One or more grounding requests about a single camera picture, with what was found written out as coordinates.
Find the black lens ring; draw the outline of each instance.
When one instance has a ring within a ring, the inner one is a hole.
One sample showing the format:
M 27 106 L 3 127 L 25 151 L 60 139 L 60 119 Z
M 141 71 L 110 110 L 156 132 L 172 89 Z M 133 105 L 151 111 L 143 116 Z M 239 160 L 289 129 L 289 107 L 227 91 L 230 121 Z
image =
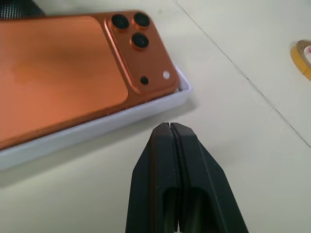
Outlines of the black lens ring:
M 149 17 L 142 12 L 134 15 L 134 22 L 141 27 L 148 27 L 150 25 Z
M 124 15 L 116 14 L 111 18 L 112 24 L 118 29 L 127 29 L 130 23 Z
M 146 76 L 142 76 L 140 78 L 140 82 L 143 84 L 143 85 L 147 85 L 149 83 L 149 79 L 146 77 Z
M 135 46 L 141 49 L 144 49 L 149 45 L 148 38 L 144 34 L 141 34 L 141 33 L 133 34 L 132 42 Z

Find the yellow tape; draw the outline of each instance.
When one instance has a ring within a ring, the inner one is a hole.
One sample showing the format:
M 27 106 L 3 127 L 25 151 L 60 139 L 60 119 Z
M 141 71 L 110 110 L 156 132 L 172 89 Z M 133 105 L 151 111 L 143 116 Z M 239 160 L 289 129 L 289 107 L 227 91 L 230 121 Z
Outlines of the yellow tape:
M 291 50 L 291 56 L 293 62 L 301 71 L 301 73 L 303 73 L 309 80 L 311 80 L 311 64 L 308 62 L 304 53 L 307 46 L 311 46 L 311 41 L 298 41 L 298 43 Z

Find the camera flash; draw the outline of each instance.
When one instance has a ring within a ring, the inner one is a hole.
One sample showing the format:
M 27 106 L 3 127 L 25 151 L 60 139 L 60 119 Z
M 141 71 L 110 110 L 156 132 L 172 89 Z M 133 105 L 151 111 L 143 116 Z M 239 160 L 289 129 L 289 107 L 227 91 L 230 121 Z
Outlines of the camera flash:
M 163 72 L 163 77 L 164 77 L 165 79 L 169 79 L 169 78 L 170 78 L 170 73 L 169 73 L 168 71 L 164 71 L 164 72 Z

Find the orange metal surface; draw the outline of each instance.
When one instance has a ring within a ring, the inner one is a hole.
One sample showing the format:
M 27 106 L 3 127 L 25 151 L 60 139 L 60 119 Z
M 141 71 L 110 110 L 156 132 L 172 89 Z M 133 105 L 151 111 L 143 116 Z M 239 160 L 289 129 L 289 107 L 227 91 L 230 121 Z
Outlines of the orange metal surface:
M 121 12 L 129 22 L 134 13 Z M 143 31 L 149 46 L 136 50 L 138 29 L 115 30 L 114 14 L 0 23 L 0 150 L 175 91 L 178 76 L 154 24 Z

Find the smartphone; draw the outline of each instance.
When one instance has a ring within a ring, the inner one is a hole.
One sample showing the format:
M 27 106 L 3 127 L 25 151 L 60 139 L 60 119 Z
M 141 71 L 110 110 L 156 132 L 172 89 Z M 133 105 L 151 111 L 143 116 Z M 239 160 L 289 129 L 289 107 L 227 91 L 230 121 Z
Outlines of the smartphone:
M 0 22 L 0 150 L 173 93 L 141 11 Z

